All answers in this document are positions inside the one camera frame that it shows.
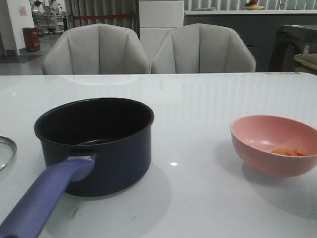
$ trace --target curtain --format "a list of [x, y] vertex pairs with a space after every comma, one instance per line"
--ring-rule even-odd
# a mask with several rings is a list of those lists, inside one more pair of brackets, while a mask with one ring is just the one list
[[[136, 30], [137, 0], [65, 0], [70, 28], [105, 23]], [[74, 19], [77, 16], [109, 16], [114, 19]]]

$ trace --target countertop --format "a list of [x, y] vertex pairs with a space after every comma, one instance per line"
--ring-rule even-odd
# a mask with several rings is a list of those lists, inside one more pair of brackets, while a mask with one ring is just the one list
[[230, 10], [185, 11], [185, 15], [255, 15], [255, 14], [317, 14], [317, 10]]

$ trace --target orange food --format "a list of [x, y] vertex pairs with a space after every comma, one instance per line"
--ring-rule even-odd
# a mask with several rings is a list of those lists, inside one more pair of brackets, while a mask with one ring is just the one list
[[296, 149], [290, 149], [285, 147], [275, 147], [273, 148], [272, 152], [274, 154], [279, 155], [288, 155], [288, 156], [306, 156], [308, 153], [302, 149], [296, 148]]

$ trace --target white cabinet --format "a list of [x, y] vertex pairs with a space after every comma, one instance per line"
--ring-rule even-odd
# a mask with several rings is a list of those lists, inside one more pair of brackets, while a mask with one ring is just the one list
[[167, 31], [184, 25], [184, 1], [140, 0], [140, 41], [151, 61]]

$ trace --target kitchen counter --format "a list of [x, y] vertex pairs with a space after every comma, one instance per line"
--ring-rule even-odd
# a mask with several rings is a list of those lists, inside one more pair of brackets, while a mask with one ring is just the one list
[[256, 15], [256, 14], [317, 14], [317, 10], [229, 10], [184, 11], [185, 15]]
[[185, 11], [185, 25], [204, 23], [234, 29], [266, 72], [282, 25], [317, 25], [317, 10]]

